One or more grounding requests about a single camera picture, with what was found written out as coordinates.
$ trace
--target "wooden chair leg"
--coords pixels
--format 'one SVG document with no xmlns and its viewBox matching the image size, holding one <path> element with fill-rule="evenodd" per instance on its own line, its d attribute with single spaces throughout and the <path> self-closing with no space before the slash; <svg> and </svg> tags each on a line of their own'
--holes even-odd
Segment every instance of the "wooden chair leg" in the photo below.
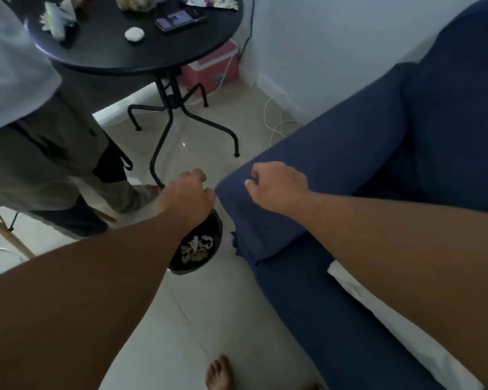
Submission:
<svg viewBox="0 0 488 390">
<path fill-rule="evenodd" d="M 115 218 L 113 218 L 112 216 L 110 215 L 107 215 L 106 213 L 100 211 L 100 210 L 97 210 L 97 209 L 94 209 L 92 208 L 92 210 L 94 211 L 94 213 L 96 215 L 98 215 L 98 217 L 102 220 L 104 220 L 105 222 L 109 222 L 109 223 L 112 223 L 112 224 L 116 224 L 117 223 L 117 220 Z"/>
<path fill-rule="evenodd" d="M 3 236 L 7 240 L 7 242 L 13 245 L 16 249 L 18 249 L 28 259 L 32 259 L 36 257 L 34 253 L 31 252 L 29 248 L 26 247 L 23 244 L 23 242 L 20 241 L 11 231 L 9 231 L 1 221 L 0 221 L 0 235 Z"/>
</svg>

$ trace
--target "black table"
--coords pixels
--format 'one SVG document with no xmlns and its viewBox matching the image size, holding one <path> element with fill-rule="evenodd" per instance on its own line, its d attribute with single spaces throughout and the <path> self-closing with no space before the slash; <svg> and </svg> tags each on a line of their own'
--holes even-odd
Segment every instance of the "black table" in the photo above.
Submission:
<svg viewBox="0 0 488 390">
<path fill-rule="evenodd" d="M 235 143 L 235 157 L 239 157 L 238 139 L 233 131 L 193 115 L 186 109 L 185 102 L 197 90 L 201 90 L 204 106 L 208 106 L 206 91 L 202 85 L 197 85 L 183 97 L 174 68 L 198 60 L 224 45 L 242 21 L 242 0 L 237 0 L 238 11 L 208 8 L 206 22 L 170 34 L 159 31 L 155 20 L 162 14 L 178 11 L 181 7 L 180 0 L 167 0 L 147 13 L 123 12 L 117 7 L 115 0 L 90 0 L 85 11 L 78 13 L 79 25 L 70 31 L 69 40 L 64 44 L 41 30 L 39 16 L 44 11 L 44 1 L 59 3 L 61 0 L 12 0 L 10 6 L 20 19 L 27 19 L 34 42 L 50 59 L 72 70 L 95 75 L 151 73 L 155 76 L 163 106 L 130 105 L 129 116 L 139 131 L 141 127 L 132 110 L 168 112 L 168 124 L 150 160 L 150 173 L 159 186 L 163 187 L 164 184 L 156 175 L 155 163 L 173 124 L 174 109 L 181 109 L 186 116 L 230 134 Z M 136 44 L 128 42 L 124 37 L 125 31 L 134 26 L 145 32 L 145 38 Z M 167 85 L 163 83 L 163 78 L 168 79 Z"/>
</svg>

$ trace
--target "table top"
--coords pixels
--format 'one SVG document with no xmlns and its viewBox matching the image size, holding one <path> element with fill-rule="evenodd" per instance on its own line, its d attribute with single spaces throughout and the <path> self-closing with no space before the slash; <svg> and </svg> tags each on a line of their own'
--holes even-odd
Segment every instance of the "table top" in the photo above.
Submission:
<svg viewBox="0 0 488 390">
<path fill-rule="evenodd" d="M 237 0 L 238 11 L 206 8 L 206 22 L 165 34 L 155 20 L 179 10 L 179 0 L 167 0 L 146 13 L 123 12 L 115 0 L 90 0 L 86 11 L 78 14 L 79 25 L 71 40 L 63 45 L 41 29 L 44 1 L 61 0 L 12 0 L 10 5 L 22 21 L 27 19 L 38 48 L 72 70 L 110 76 L 152 73 L 202 58 L 234 35 L 244 10 L 242 0 Z M 145 32 L 138 43 L 125 38 L 125 31 L 134 26 Z"/>
</svg>

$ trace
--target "white wall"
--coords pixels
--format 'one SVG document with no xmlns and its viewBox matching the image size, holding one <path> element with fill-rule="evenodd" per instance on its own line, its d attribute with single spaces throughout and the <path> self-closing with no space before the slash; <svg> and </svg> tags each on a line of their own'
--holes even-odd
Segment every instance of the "white wall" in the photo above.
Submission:
<svg viewBox="0 0 488 390">
<path fill-rule="evenodd" d="M 244 78 L 312 120 L 366 86 L 475 0 L 256 0 Z M 249 30 L 251 0 L 236 34 Z"/>
</svg>

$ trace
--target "white shirt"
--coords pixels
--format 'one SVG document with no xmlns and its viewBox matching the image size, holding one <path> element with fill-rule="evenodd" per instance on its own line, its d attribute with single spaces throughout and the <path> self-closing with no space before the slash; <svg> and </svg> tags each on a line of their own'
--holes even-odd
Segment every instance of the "white shirt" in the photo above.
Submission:
<svg viewBox="0 0 488 390">
<path fill-rule="evenodd" d="M 48 58 L 0 0 L 0 127 L 38 109 L 60 83 Z"/>
</svg>

